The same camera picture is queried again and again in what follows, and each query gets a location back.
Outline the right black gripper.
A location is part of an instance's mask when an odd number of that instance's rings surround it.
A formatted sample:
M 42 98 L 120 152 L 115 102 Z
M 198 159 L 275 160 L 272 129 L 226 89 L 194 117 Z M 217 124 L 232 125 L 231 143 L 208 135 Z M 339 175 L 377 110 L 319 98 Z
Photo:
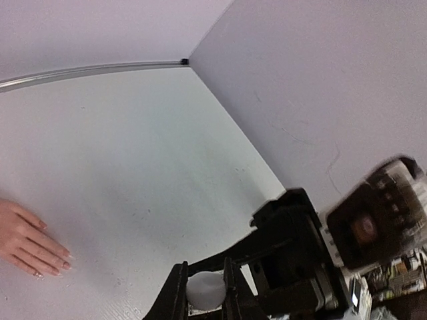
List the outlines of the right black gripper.
M 302 188 L 289 189 L 260 209 L 250 233 L 230 248 L 189 270 L 222 270 L 229 257 L 249 263 L 265 313 L 345 313 L 350 307 L 342 272 L 334 266 L 322 236 L 320 220 Z

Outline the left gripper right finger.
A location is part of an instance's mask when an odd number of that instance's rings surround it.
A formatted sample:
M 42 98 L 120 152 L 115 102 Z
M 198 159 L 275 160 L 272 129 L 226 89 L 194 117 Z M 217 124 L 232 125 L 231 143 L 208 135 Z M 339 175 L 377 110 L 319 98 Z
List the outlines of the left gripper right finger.
M 227 257 L 224 261 L 226 298 L 222 303 L 222 319 L 268 320 L 250 289 L 240 267 Z

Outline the white nail polish cap brush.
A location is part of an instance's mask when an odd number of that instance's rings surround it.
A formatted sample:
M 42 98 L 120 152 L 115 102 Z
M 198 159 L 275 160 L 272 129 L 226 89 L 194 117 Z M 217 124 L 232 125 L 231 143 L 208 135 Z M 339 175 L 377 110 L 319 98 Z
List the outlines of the white nail polish cap brush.
M 219 273 L 202 271 L 187 280 L 186 297 L 196 310 L 209 311 L 222 305 L 226 298 L 226 284 Z

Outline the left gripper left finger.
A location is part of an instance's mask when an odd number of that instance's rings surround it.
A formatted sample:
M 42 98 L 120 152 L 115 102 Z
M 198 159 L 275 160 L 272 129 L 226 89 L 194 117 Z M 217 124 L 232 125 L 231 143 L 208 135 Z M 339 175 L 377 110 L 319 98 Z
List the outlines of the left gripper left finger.
M 188 302 L 186 297 L 187 280 L 187 261 L 175 264 L 154 304 L 143 320 L 188 319 Z

